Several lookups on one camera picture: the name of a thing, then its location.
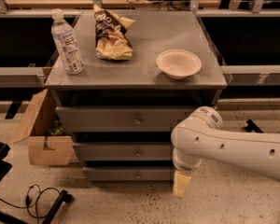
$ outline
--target chip bag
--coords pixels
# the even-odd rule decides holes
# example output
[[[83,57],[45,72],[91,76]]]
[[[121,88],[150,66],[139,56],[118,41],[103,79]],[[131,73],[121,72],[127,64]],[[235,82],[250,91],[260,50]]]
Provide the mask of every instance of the chip bag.
[[[93,10],[97,56],[108,60],[130,60],[133,49],[125,34],[135,21],[96,5],[93,5]]]

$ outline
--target gray tabletop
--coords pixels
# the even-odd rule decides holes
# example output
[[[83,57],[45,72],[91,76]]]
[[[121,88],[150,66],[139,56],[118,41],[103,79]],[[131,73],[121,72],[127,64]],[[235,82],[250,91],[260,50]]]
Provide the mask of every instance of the gray tabletop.
[[[100,60],[95,54],[93,11],[84,11],[75,26],[84,70],[67,75],[60,59],[46,82],[51,89],[223,89],[227,83],[203,30],[192,12],[114,10],[136,20],[126,36],[133,46],[129,61]],[[202,61],[199,73],[183,80],[166,76],[156,65],[168,49],[185,49]]]

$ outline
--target drawer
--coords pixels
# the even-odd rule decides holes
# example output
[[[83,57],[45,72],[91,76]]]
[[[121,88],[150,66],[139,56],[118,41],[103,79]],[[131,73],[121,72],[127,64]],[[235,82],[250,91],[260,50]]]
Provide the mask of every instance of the drawer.
[[[170,142],[156,143],[74,143],[80,161],[169,161],[173,146]]]
[[[186,118],[192,107],[57,106],[67,132],[164,132]]]
[[[174,179],[175,168],[170,162],[141,162],[134,164],[107,164],[109,166],[84,167],[83,171],[90,181],[170,181]]]

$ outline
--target bowl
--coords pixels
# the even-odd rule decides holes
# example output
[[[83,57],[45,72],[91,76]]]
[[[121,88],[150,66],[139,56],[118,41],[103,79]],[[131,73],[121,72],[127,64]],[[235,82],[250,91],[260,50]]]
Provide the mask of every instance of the bowl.
[[[182,49],[170,49],[157,57],[157,66],[168,77],[183,79],[200,71],[202,62],[193,53]]]

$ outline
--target open cardboard box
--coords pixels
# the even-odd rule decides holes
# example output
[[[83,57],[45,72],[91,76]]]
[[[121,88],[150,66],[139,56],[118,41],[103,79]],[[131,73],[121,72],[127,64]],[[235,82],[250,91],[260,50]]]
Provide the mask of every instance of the open cardboard box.
[[[48,90],[33,96],[21,122],[10,140],[11,144],[28,138],[29,162],[32,165],[67,165],[74,156],[71,136],[48,136],[58,119],[56,104]]]

